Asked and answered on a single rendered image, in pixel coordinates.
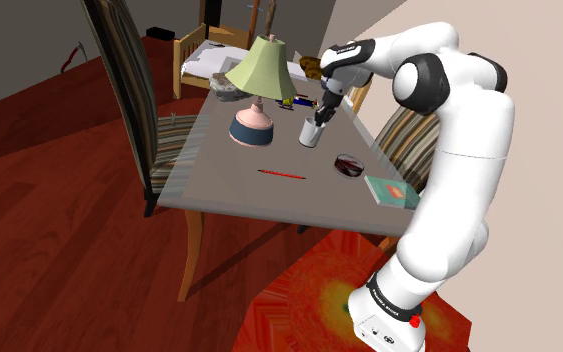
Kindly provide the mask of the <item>striped tall back chair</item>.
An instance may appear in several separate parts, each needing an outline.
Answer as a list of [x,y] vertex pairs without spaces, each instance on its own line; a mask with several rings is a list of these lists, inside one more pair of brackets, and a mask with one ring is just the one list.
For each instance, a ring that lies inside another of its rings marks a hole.
[[148,58],[125,0],[80,0],[120,107],[152,215],[173,168],[194,153],[194,115],[158,115]]

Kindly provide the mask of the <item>dark red round dish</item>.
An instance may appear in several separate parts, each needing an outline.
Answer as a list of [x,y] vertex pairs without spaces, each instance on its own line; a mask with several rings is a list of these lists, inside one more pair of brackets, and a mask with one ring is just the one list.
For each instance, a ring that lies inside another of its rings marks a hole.
[[339,154],[335,159],[334,167],[347,177],[358,177],[365,170],[364,164],[349,154]]

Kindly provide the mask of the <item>white cup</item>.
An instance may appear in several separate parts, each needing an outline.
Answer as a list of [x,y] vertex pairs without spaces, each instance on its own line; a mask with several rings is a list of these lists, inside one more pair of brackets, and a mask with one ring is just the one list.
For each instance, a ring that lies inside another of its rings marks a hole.
[[313,117],[305,119],[298,141],[307,148],[315,148],[326,128],[326,124],[318,125]]

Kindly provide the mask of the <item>red pen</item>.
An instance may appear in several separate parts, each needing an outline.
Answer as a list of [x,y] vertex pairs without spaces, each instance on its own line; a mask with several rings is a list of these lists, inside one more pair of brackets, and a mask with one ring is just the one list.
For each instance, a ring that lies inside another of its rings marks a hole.
[[280,176],[280,177],[286,177],[286,178],[292,178],[292,179],[299,179],[299,180],[305,180],[306,179],[306,177],[304,177],[304,176],[290,174],[290,173],[283,173],[283,172],[278,172],[278,171],[273,171],[273,170],[259,169],[257,171],[264,173],[264,174],[268,174],[268,175],[274,175],[274,176]]

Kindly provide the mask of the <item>red handled tool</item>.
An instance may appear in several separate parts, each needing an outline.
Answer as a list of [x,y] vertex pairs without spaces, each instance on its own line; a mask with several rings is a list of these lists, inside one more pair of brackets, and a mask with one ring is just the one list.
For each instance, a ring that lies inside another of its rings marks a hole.
[[78,52],[80,52],[82,54],[85,62],[88,61],[88,56],[87,56],[85,47],[84,47],[83,43],[81,41],[79,41],[77,46],[69,54],[67,60],[62,64],[62,66],[60,68],[60,73],[64,73],[66,71],[66,69],[70,66],[70,64],[72,63],[75,55]]

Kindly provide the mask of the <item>green shade pink table lamp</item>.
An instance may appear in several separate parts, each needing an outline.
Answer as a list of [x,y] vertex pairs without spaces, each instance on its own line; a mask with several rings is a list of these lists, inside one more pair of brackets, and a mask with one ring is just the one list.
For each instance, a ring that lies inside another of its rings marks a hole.
[[266,114],[263,98],[291,98],[297,90],[286,61],[286,44],[274,34],[258,36],[245,58],[226,73],[226,78],[255,100],[249,108],[237,111],[229,127],[230,137],[247,147],[266,147],[274,137],[273,120]]

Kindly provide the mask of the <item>wooden leg table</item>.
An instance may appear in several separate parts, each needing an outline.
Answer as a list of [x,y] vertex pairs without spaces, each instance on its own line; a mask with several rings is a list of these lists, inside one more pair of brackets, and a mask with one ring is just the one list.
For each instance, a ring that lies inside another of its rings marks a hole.
[[[364,175],[400,177],[386,157],[377,155],[374,139],[348,103],[341,103],[315,148],[298,141],[313,109],[286,110],[273,100],[264,103],[274,123],[272,143],[245,147],[234,142],[230,124],[249,104],[247,99],[222,102],[214,94],[207,96],[196,131],[190,134],[193,157],[173,168],[158,200],[162,207],[184,210],[188,223],[179,301],[187,299],[192,285],[207,213],[392,236],[401,236],[413,215],[410,209],[377,204],[363,176],[347,177],[335,169],[336,157],[349,154],[364,164]],[[268,175],[259,169],[306,179]]]

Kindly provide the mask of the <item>black box on floor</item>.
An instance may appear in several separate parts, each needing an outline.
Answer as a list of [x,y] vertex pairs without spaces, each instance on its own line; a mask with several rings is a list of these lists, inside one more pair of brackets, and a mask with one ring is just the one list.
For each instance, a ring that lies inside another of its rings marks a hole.
[[150,38],[154,38],[162,41],[172,41],[175,39],[174,31],[157,26],[147,28],[145,33]]

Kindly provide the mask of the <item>grey rock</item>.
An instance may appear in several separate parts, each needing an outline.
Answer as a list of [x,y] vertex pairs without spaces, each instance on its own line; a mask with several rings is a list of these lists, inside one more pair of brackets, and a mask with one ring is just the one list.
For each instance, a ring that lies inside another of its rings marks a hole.
[[222,102],[235,102],[252,97],[252,94],[238,89],[224,73],[213,73],[209,79],[210,91]]

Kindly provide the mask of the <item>red patterned robot stand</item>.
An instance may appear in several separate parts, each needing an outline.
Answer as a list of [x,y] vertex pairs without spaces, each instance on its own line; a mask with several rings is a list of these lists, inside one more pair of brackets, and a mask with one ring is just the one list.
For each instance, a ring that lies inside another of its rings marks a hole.
[[334,230],[250,303],[232,352],[374,352],[353,332],[347,301],[391,254]]

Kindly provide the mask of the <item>blue and yellow toy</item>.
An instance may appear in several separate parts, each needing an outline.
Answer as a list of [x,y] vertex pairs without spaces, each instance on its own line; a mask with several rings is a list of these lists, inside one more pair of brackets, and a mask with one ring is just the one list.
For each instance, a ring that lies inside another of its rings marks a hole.
[[306,106],[312,109],[315,109],[318,106],[318,102],[316,100],[309,99],[306,95],[302,94],[296,94],[294,97],[284,100],[277,100],[277,103],[280,108],[287,110],[292,110],[295,105]]

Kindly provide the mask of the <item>wooden chair with white cushion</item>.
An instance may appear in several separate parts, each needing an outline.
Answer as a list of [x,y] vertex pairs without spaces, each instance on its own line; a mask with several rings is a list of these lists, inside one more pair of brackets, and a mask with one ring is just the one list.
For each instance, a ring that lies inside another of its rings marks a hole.
[[209,88],[209,78],[221,71],[230,50],[247,49],[249,34],[226,25],[199,25],[182,39],[173,41],[173,96],[182,98],[182,86]]

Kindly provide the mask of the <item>brown teddy figure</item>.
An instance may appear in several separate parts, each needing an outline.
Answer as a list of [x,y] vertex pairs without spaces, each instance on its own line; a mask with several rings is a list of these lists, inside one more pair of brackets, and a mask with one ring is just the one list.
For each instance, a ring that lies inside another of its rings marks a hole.
[[300,68],[303,70],[305,76],[309,79],[320,80],[322,76],[322,69],[320,67],[321,60],[313,56],[302,56],[299,59]]

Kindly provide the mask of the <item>teal book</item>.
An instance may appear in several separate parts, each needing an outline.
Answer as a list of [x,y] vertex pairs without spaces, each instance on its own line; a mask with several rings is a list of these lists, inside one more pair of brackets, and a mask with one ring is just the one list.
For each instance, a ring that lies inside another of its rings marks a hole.
[[408,183],[375,176],[365,176],[364,180],[377,204],[404,209],[415,209],[420,197]]

